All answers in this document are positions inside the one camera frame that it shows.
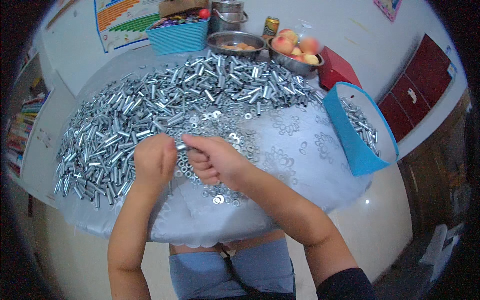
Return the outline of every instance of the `lace tablecloth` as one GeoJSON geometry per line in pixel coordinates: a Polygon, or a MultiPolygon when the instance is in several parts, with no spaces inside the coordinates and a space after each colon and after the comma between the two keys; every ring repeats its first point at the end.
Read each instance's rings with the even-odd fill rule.
{"type": "MultiPolygon", "coordinates": [[[[77,100],[91,99],[107,81],[118,80],[137,71],[140,76],[165,63],[183,62],[189,55],[206,51],[156,57],[151,47],[121,54],[97,71],[80,91],[77,100]],[[147,68],[137,70],[138,66],[147,68]]],[[[316,86],[316,79],[310,80],[316,86]]],[[[316,104],[271,110],[256,120],[241,124],[255,130],[260,147],[257,167],[282,180],[325,212],[339,208],[361,196],[372,175],[354,177],[325,109],[316,104]]],[[[277,228],[272,219],[251,199],[242,199],[238,207],[231,203],[214,204],[202,197],[203,185],[192,185],[184,177],[173,179],[173,196],[162,195],[150,216],[149,238],[157,242],[190,247],[210,247],[217,242],[251,238],[277,228]]],[[[74,193],[57,205],[65,220],[91,234],[107,239],[123,205],[113,207],[106,199],[97,210],[74,193]]]]}

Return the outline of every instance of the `blue plastic bin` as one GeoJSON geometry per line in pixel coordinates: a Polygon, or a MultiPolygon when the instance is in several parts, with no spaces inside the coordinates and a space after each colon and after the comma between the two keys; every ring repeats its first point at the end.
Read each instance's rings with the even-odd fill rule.
{"type": "Polygon", "coordinates": [[[209,21],[150,29],[154,22],[145,31],[155,55],[199,51],[205,48],[209,21]]]}
{"type": "Polygon", "coordinates": [[[370,174],[395,163],[398,160],[398,146],[385,118],[372,98],[359,87],[346,82],[337,82],[324,99],[324,106],[330,115],[337,136],[347,156],[354,176],[370,174]],[[350,98],[359,106],[372,126],[378,132],[377,150],[381,158],[367,146],[350,123],[338,96],[350,98]]]}

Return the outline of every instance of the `poster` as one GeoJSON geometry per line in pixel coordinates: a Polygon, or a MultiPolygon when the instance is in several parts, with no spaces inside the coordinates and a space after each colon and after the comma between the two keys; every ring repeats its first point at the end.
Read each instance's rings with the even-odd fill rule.
{"type": "Polygon", "coordinates": [[[162,0],[94,0],[96,28],[105,53],[148,39],[162,0]]]}
{"type": "Polygon", "coordinates": [[[373,0],[373,3],[375,3],[384,12],[388,19],[393,22],[400,9],[402,0],[373,0]]]}

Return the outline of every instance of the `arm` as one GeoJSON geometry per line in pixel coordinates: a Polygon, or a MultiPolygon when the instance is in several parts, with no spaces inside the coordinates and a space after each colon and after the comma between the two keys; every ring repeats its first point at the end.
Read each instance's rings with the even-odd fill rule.
{"type": "Polygon", "coordinates": [[[318,286],[329,276],[357,267],[342,236],[330,218],[270,174],[250,164],[219,137],[183,135],[189,161],[206,184],[223,181],[252,198],[293,239],[302,243],[313,281],[318,286]]]}
{"type": "Polygon", "coordinates": [[[136,180],[108,242],[108,278],[113,300],[150,299],[141,269],[148,219],[172,177],[176,159],[174,140],[165,134],[149,137],[135,149],[136,180]]]}

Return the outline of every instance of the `person's left hand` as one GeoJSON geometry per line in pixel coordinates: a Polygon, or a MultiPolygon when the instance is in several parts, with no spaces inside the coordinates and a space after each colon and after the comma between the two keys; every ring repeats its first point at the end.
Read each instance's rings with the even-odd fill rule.
{"type": "Polygon", "coordinates": [[[172,179],[177,162],[175,140],[161,133],[141,141],[133,154],[135,162],[135,183],[145,192],[159,195],[172,179]]]}

